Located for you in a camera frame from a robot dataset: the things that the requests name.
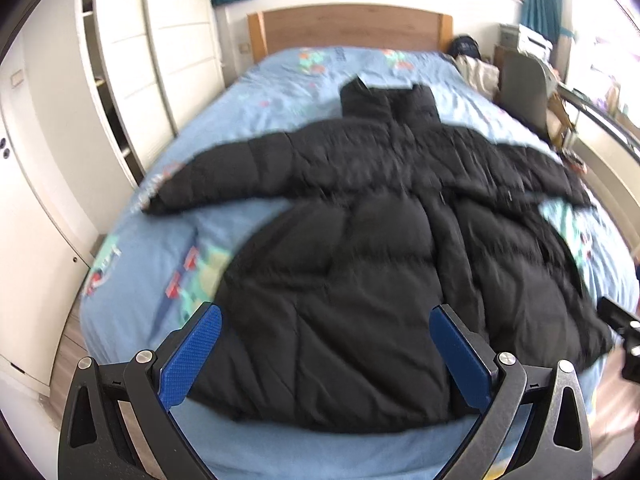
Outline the black puffer coat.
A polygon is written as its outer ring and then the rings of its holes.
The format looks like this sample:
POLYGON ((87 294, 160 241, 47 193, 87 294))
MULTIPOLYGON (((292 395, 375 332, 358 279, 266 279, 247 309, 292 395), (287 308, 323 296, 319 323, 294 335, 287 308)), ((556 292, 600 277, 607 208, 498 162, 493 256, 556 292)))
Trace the black puffer coat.
POLYGON ((527 145, 442 121, 430 88, 341 88, 342 112, 198 153, 151 216, 285 198, 224 269, 221 335, 190 397, 232 419, 394 432, 463 414, 431 310, 522 363, 586 370, 612 348, 546 200, 590 204, 527 145))

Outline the blue monster-print bed cover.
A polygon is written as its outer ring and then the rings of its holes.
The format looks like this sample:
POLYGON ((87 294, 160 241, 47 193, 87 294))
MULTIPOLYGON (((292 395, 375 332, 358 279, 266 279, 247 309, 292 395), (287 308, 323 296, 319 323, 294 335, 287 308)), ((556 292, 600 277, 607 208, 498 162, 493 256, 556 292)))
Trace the blue monster-print bed cover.
MULTIPOLYGON (((290 204, 285 198, 250 198, 151 216, 144 208, 160 186, 209 148, 340 116, 341 88, 354 79, 370 88, 430 88, 443 122, 492 142, 536 148, 559 162, 533 133, 472 90, 440 53, 329 47, 271 55, 183 130, 106 238, 80 308, 82 333, 99 362, 155 349, 203 302, 217 306, 216 290, 232 257, 290 204)), ((606 297, 634 310, 634 260, 611 218, 586 192, 586 208, 546 200, 540 212, 570 248, 594 307, 606 297)), ((605 357, 578 370, 586 399, 596 393, 605 357)), ((221 479, 431 479, 472 426, 463 400, 462 406, 460 417, 442 424, 367 434, 232 419, 190 393, 175 415, 221 479)))

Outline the long desk by window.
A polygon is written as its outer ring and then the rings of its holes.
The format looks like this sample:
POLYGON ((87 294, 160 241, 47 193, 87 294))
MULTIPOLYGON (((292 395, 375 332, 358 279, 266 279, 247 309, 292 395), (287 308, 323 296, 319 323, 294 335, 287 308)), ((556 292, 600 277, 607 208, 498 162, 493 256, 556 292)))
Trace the long desk by window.
POLYGON ((585 181, 632 252, 639 250, 639 140, 586 96, 565 84, 558 95, 570 120, 562 148, 586 165, 585 181))

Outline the grey desk chair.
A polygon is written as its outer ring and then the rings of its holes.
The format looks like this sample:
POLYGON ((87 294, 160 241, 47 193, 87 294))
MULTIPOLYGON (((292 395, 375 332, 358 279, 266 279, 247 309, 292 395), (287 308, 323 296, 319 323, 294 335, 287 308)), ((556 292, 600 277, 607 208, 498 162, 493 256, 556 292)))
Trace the grey desk chair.
POLYGON ((547 110, 557 86, 558 78, 546 61, 528 53, 508 51, 500 68, 498 104, 541 140, 550 142, 547 110))

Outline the cream cloth pile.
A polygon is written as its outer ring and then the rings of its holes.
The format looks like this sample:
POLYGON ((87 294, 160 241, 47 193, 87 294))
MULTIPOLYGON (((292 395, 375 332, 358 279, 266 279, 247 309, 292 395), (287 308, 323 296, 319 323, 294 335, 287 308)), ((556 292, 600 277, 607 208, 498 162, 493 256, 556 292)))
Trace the cream cloth pile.
POLYGON ((459 73, 465 82, 477 93, 493 100, 499 90, 500 70, 469 55, 458 55, 454 59, 459 73))

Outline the white printer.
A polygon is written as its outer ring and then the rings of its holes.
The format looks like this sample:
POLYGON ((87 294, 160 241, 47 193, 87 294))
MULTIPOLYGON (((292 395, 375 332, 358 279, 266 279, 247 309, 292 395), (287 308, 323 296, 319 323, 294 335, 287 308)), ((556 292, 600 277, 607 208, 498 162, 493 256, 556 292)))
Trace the white printer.
POLYGON ((500 46, 528 53, 546 62, 550 60, 552 51, 549 40, 524 25, 501 24, 500 46))

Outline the dark blue backpack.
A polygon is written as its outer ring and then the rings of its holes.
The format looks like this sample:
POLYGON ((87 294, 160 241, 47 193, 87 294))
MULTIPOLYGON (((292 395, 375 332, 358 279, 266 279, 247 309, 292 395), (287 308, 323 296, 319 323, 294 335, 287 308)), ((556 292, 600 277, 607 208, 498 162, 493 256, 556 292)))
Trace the dark blue backpack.
POLYGON ((478 42, 469 35, 454 37, 450 42, 447 54, 452 58, 457 58, 458 56, 468 56, 469 58, 476 58, 477 60, 482 58, 478 42))

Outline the wooden headboard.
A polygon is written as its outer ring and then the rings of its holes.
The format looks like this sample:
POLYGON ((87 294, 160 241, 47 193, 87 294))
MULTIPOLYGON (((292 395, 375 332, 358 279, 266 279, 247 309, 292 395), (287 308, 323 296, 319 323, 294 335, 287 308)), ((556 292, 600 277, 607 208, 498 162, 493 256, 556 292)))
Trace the wooden headboard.
POLYGON ((294 48, 355 47, 445 52, 454 39, 450 15, 382 4, 317 4, 247 17, 253 60, 294 48))

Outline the white sliding wardrobe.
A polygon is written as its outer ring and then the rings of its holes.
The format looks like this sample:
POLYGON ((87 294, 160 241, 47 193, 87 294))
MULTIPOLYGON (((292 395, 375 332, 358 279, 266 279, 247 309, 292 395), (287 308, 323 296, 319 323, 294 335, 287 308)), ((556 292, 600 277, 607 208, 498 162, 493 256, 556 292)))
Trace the white sliding wardrobe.
POLYGON ((17 0, 6 17, 1 368, 38 396, 99 244, 223 88, 210 0, 17 0))

